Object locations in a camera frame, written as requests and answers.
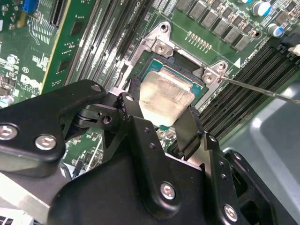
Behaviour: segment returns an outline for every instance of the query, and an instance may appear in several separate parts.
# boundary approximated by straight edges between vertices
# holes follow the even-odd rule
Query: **blue connector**
[[[38,8],[38,0],[24,0],[23,11],[25,13],[33,13]]]

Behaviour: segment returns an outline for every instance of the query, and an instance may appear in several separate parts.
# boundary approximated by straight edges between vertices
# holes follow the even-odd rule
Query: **blue capacitor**
[[[266,16],[271,11],[271,4],[269,2],[258,1],[252,7],[252,12],[254,15]]]
[[[268,26],[268,33],[271,34],[275,38],[281,37],[284,32],[285,32],[285,30],[275,23],[271,23]]]
[[[239,3],[250,3],[252,0],[238,0]]]

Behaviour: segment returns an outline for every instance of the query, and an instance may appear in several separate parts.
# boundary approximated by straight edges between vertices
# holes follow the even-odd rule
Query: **screw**
[[[240,155],[238,153],[234,153],[234,156],[238,159],[238,160],[242,160],[242,158],[240,157]]]
[[[157,47],[157,51],[159,52],[159,53],[163,53],[164,51],[165,51],[165,48],[163,47],[163,46],[158,46]]]
[[[206,75],[206,76],[204,77],[204,82],[205,82],[205,83],[212,83],[212,82],[213,82],[212,76],[211,76],[211,75]]]
[[[11,125],[1,125],[0,126],[0,140],[10,140],[16,137],[18,131],[15,127]]]
[[[175,198],[174,188],[167,183],[162,183],[160,186],[160,191],[166,199],[172,200]]]
[[[92,85],[92,89],[95,91],[101,91],[101,87],[97,84]]]
[[[217,142],[216,138],[213,137],[213,136],[211,136],[211,135],[210,135],[210,139],[211,139],[213,142]]]
[[[130,95],[126,95],[126,98],[129,100],[129,101],[134,101],[135,99],[133,97],[131,97]]]
[[[235,210],[233,209],[233,207],[231,207],[230,205],[226,204],[224,206],[224,211],[225,214],[227,215],[227,217],[233,221],[236,222],[238,221],[238,215],[236,214]]]
[[[56,146],[56,141],[50,135],[41,135],[35,140],[35,144],[41,150],[51,150]]]

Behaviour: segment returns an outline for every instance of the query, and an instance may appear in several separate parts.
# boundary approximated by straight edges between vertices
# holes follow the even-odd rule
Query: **capacitor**
[[[0,108],[6,108],[13,104],[15,99],[11,95],[7,95],[0,100]]]
[[[266,16],[271,10],[271,4],[269,2],[258,1],[252,7],[254,15]]]
[[[285,30],[275,23],[271,23],[268,26],[268,33],[271,34],[275,38],[281,37],[284,32],[285,32]]]
[[[238,0],[239,3],[250,3],[252,0]]]

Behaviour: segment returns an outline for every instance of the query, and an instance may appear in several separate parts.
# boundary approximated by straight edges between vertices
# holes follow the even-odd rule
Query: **motherboard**
[[[141,81],[140,105],[167,150],[173,123],[192,104],[218,140],[270,98],[221,82],[271,91],[299,77],[281,40],[300,35],[295,0],[2,0],[0,95],[8,106],[78,80],[109,90]],[[101,163],[100,130],[67,143],[64,161]]]

